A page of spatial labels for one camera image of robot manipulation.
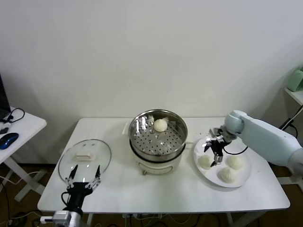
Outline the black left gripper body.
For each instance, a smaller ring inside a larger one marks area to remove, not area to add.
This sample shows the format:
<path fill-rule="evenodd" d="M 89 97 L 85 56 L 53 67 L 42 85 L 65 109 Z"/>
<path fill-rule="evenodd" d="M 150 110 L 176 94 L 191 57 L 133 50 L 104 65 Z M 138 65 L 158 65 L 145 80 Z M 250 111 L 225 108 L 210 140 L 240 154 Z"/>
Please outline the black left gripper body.
<path fill-rule="evenodd" d="M 89 183 L 74 183 L 73 187 L 67 189 L 70 198 L 67 202 L 67 210 L 73 212 L 82 212 L 82 205 L 86 196 L 92 194 L 92 188 Z"/>

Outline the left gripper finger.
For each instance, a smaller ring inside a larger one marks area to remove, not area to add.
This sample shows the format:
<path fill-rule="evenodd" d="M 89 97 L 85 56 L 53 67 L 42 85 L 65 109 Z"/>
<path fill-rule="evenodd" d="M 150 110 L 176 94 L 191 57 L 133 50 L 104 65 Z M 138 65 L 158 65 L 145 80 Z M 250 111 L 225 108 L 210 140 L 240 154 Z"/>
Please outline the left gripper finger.
<path fill-rule="evenodd" d="M 101 183 L 100 166 L 97 167 L 97 171 L 93 180 L 86 184 L 85 188 L 96 189 Z"/>
<path fill-rule="evenodd" d="M 70 174 L 69 174 L 69 177 L 66 177 L 67 188 L 73 188 L 74 187 L 73 180 L 74 180 L 74 177 L 76 175 L 77 169 L 78 169 L 78 165 L 73 167 Z"/>

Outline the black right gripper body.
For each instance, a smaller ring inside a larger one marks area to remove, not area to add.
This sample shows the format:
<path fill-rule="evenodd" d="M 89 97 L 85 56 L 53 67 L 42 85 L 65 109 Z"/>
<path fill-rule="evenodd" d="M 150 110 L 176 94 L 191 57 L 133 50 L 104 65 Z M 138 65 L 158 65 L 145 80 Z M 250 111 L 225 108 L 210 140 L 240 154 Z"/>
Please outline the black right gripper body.
<path fill-rule="evenodd" d="M 223 156 L 224 145 L 225 140 L 223 139 L 223 136 L 217 136 L 211 139 L 211 149 L 217 156 Z"/>

